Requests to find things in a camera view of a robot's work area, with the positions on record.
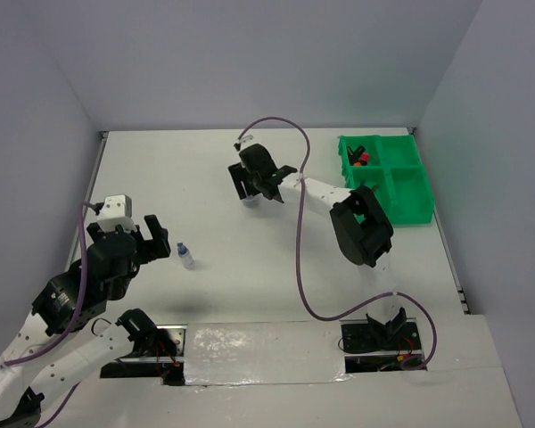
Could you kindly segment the small clear glue bottle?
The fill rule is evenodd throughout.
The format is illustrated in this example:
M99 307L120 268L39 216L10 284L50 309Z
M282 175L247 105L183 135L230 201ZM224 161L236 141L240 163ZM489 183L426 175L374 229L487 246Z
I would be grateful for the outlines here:
M177 243L177 255L179 259L181 260L181 263L184 268L192 269L194 260L191 252L189 249L185 246L184 243L178 242Z

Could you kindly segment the clear jar of pins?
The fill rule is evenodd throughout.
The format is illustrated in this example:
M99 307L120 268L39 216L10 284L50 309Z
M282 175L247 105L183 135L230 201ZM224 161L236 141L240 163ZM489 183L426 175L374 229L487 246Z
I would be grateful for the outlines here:
M259 196L258 195L249 195L242 199L242 204L248 209L254 209L259 206Z

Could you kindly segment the blue cap black highlighter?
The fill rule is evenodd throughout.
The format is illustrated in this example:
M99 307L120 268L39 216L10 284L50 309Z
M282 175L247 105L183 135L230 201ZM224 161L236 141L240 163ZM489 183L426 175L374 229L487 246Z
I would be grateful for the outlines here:
M355 148L348 146L346 148L348 159L350 162L356 162L366 152L366 148L363 145L359 145Z

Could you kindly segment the pink cap black highlighter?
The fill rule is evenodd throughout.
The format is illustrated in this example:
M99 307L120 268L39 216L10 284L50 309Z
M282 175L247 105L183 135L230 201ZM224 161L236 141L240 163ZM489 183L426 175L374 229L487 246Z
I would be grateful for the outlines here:
M360 163L363 165L367 165L370 161L370 154L368 152L363 152L359 157Z

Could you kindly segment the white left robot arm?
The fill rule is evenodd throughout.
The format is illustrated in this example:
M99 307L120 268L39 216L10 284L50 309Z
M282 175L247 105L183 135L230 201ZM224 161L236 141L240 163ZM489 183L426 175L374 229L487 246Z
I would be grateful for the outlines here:
M26 321L0 357L0 427L35 427L58 398L68 398L93 372L113 360L152 353L174 358L177 346L141 309L128 309L89 342L59 357L63 343L119 300L141 266L170 255L169 234L154 215L151 233L119 221L79 227L81 257L52 278L32 303Z

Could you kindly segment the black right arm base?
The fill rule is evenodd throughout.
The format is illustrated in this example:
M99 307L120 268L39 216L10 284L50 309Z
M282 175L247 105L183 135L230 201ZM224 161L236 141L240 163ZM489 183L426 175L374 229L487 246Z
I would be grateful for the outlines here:
M424 350L413 318L387 337L376 322L364 319L341 321L337 342L343 352L347 374L413 370L425 361Z

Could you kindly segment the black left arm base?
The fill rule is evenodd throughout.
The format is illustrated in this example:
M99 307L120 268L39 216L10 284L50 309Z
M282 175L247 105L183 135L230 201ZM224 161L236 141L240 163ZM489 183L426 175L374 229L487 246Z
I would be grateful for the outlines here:
M159 325L160 340L151 349L133 350L103 366L101 379L150 379L161 385L185 385L187 325Z

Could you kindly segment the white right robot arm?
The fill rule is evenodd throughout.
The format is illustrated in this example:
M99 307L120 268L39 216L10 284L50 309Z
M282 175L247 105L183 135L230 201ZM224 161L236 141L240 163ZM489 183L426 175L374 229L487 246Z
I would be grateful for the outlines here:
M318 321L338 321L360 309L366 309L371 342L389 349L401 336L407 322L406 311L396 296L390 277L389 253L393 226L371 188L337 187L306 177L304 168L278 167L268 149L261 144L246 147L235 143L239 161L228 167L241 202L257 197L267 201L295 205L298 209L295 233L295 275L301 302ZM335 316L319 315L309 305L302 282L302 225L306 211L328 220L342 256L359 269L364 283L376 295L364 303Z

